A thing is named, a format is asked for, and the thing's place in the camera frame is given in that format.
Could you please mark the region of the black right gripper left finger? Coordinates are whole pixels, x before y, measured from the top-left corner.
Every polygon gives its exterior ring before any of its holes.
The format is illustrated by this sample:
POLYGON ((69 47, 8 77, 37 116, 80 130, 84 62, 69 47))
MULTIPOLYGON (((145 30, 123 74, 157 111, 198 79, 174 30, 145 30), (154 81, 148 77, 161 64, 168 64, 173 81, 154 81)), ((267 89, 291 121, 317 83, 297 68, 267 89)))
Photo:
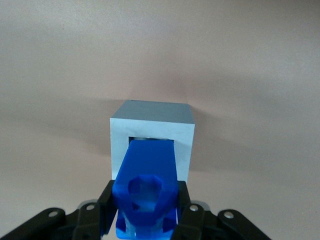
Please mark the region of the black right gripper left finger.
POLYGON ((6 235, 2 240, 101 240, 107 235, 117 207, 113 202, 111 180, 98 200, 82 204, 70 214, 62 208, 47 208, 6 235))

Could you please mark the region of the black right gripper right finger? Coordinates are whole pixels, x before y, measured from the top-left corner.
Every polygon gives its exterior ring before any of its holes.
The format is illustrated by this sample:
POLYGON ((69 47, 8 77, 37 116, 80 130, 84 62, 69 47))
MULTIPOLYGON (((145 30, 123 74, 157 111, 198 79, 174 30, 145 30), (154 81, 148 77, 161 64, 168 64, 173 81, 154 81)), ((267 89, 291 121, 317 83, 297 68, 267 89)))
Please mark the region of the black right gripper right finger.
POLYGON ((214 215, 192 203, 185 181, 178 182, 178 223, 173 240, 269 240, 262 230, 234 209, 214 215))

